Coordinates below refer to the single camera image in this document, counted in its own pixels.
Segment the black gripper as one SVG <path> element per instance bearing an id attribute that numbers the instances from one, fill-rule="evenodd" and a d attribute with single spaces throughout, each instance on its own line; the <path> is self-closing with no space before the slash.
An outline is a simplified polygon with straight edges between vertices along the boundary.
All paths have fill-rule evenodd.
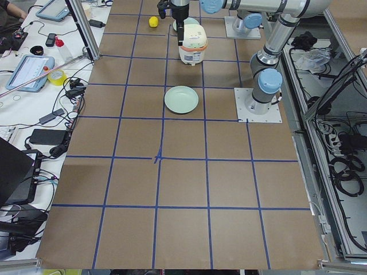
<path id="1" fill-rule="evenodd" d="M 189 16 L 189 0 L 171 0 L 172 16 L 176 21 L 178 46 L 184 41 L 184 20 Z"/>

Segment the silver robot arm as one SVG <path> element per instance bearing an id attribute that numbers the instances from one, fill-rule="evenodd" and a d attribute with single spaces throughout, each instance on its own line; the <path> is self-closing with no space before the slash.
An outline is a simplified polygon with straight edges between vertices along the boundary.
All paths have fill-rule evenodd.
<path id="1" fill-rule="evenodd" d="M 266 114 L 275 94 L 282 86 L 282 75 L 276 70 L 279 56 L 301 18 L 314 17 L 331 4 L 330 1 L 201 1 L 208 14 L 221 9 L 270 12 L 279 14 L 278 20 L 263 49 L 251 59 L 254 88 L 245 99 L 245 107 L 256 115 Z"/>

